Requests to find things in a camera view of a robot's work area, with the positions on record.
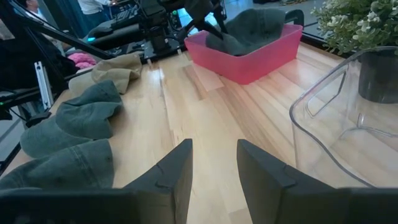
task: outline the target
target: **green cloth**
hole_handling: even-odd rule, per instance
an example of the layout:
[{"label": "green cloth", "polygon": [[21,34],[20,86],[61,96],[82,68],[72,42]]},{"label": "green cloth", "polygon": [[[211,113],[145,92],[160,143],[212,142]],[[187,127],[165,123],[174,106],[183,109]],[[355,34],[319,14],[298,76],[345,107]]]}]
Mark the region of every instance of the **green cloth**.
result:
[{"label": "green cloth", "polygon": [[225,24],[228,34],[223,33],[224,40],[209,34],[206,46],[234,56],[246,55],[279,39],[284,22],[282,10],[248,9]]},{"label": "green cloth", "polygon": [[26,130],[21,148],[40,158],[62,149],[113,135],[108,118],[122,107],[111,80],[89,87],[81,96],[62,103],[55,116]]},{"label": "green cloth", "polygon": [[26,130],[21,147],[30,157],[0,179],[9,189],[111,188],[114,179],[108,118],[122,107],[111,80],[93,85],[62,103],[55,116]]},{"label": "green cloth", "polygon": [[7,189],[111,188],[114,170],[108,140],[91,141],[62,149],[23,164],[0,179],[0,194]]}]

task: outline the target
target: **pink fabric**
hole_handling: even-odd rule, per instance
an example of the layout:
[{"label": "pink fabric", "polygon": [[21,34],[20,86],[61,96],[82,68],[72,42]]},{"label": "pink fabric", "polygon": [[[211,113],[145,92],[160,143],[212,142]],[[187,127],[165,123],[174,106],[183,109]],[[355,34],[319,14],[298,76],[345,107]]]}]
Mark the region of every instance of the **pink fabric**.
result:
[{"label": "pink fabric", "polygon": [[86,53],[74,53],[69,55],[68,58],[74,61],[76,67],[80,69],[87,68],[97,64],[94,58]]}]

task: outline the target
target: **potted plant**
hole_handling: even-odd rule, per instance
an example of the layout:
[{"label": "potted plant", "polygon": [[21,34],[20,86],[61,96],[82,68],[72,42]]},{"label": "potted plant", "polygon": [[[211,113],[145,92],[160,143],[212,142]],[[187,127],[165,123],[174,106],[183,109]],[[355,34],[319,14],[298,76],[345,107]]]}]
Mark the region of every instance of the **potted plant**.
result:
[{"label": "potted plant", "polygon": [[[398,0],[326,0],[317,16],[326,46],[338,54],[398,45]],[[359,94],[378,103],[398,103],[398,51],[361,57]]]}]

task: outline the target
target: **wooden table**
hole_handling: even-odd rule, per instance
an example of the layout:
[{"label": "wooden table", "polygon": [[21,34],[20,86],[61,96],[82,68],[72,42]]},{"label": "wooden table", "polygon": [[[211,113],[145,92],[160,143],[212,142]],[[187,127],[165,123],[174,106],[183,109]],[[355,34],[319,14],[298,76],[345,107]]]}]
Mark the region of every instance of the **wooden table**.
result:
[{"label": "wooden table", "polygon": [[[251,223],[236,165],[236,141],[247,139],[295,165],[289,108],[342,61],[300,44],[297,59],[268,76],[238,85],[194,65],[184,53],[145,66],[111,118],[114,187],[139,177],[185,138],[193,139],[188,223]],[[65,91],[55,102],[71,98]],[[29,161],[21,151],[5,171]]]}]

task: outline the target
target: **black flower pot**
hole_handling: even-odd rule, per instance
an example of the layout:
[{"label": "black flower pot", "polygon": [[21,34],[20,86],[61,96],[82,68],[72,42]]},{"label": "black flower pot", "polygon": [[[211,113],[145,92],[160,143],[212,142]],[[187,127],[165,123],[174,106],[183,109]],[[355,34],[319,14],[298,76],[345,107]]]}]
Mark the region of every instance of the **black flower pot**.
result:
[{"label": "black flower pot", "polygon": [[393,50],[362,54],[358,93],[376,103],[398,103],[398,56]]}]

